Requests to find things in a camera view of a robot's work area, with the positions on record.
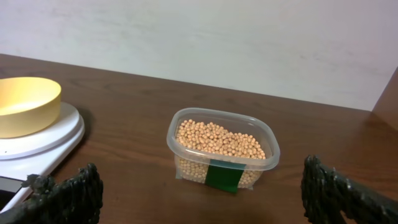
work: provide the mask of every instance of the green label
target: green label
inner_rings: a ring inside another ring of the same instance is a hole
[[[212,159],[207,170],[205,184],[220,190],[236,193],[245,166],[245,164]]]

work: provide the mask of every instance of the white kitchen scale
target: white kitchen scale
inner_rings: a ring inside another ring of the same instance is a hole
[[[60,116],[44,130],[0,139],[0,213],[30,195],[29,187],[21,188],[29,174],[49,175],[83,137],[85,124],[77,109],[60,106]]]

